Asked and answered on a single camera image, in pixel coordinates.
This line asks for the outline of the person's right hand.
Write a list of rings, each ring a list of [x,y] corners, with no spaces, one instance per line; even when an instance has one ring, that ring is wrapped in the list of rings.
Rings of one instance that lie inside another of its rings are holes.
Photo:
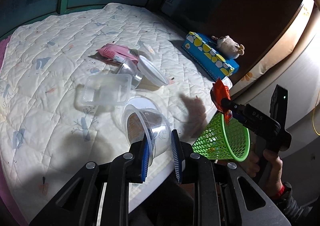
[[[263,156],[259,157],[255,148],[252,144],[244,170],[270,198],[279,197],[284,191],[281,181],[283,161],[277,153],[269,150],[264,150]]]

